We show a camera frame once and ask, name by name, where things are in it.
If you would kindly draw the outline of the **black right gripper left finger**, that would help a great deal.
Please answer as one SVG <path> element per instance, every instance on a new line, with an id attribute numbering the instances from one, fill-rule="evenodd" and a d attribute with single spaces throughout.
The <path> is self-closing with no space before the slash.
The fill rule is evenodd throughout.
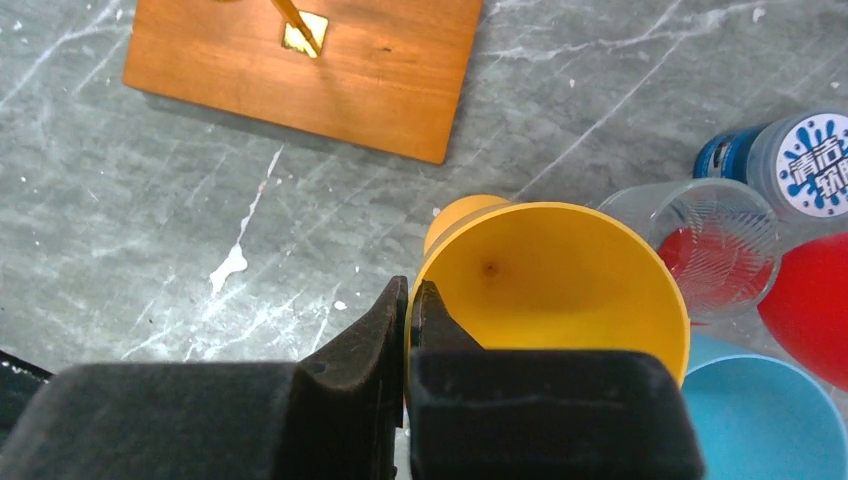
<path id="1" fill-rule="evenodd" d="M 34 395 L 5 479 L 392 479 L 407 281 L 297 361 L 100 363 Z"/>

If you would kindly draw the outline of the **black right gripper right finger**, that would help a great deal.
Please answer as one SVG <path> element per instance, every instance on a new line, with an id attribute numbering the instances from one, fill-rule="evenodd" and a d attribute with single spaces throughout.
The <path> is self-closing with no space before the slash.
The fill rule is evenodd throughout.
<path id="1" fill-rule="evenodd" d="M 632 350 L 488 350 L 431 281 L 408 312 L 416 479 L 701 479 L 675 379 Z"/>

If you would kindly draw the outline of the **orange wine glass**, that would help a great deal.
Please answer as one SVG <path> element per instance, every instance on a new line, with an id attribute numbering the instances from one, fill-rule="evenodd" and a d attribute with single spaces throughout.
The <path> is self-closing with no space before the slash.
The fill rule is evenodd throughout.
<path id="1" fill-rule="evenodd" d="M 595 209 L 470 195 L 432 220 L 412 285 L 494 350 L 633 350 L 682 383 L 690 319 L 655 250 Z"/>

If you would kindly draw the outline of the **light blue wine glass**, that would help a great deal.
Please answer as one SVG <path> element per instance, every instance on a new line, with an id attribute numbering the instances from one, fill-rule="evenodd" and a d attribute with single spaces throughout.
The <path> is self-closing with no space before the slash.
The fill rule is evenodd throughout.
<path id="1" fill-rule="evenodd" d="M 706 478 L 846 478 L 846 427 L 805 371 L 693 334 L 682 393 Z"/>

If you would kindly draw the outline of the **clear wine glass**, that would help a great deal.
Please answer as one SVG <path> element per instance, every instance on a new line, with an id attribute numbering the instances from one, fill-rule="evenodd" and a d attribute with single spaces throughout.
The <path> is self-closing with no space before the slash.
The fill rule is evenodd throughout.
<path id="1" fill-rule="evenodd" d="M 782 259 L 778 218 L 743 183 L 705 178 L 633 186 L 596 208 L 655 250 L 695 325 L 748 313 L 774 285 Z"/>

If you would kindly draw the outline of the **gold wire wine glass rack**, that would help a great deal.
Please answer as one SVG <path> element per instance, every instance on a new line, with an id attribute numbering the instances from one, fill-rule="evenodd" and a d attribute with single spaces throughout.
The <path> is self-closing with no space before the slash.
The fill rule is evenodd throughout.
<path id="1" fill-rule="evenodd" d="M 317 58 L 287 48 L 269 1 L 142 1 L 124 83 L 347 143 L 441 164 L 482 5 L 301 1 Z"/>

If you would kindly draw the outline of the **red wine glass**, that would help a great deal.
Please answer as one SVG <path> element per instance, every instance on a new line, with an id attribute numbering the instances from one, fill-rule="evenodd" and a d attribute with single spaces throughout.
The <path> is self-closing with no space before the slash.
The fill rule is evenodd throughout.
<path id="1" fill-rule="evenodd" d="M 658 249 L 681 288 L 714 313 L 732 302 L 758 302 L 763 323 L 798 363 L 847 388 L 847 235 L 827 235 L 786 254 L 732 234 L 669 235 Z"/>

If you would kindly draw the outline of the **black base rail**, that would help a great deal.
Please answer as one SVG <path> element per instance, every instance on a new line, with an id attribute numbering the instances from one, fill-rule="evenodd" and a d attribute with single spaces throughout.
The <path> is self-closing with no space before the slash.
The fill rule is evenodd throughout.
<path id="1" fill-rule="evenodd" d="M 28 403 L 53 374 L 1 351 L 1 443 L 10 435 Z"/>

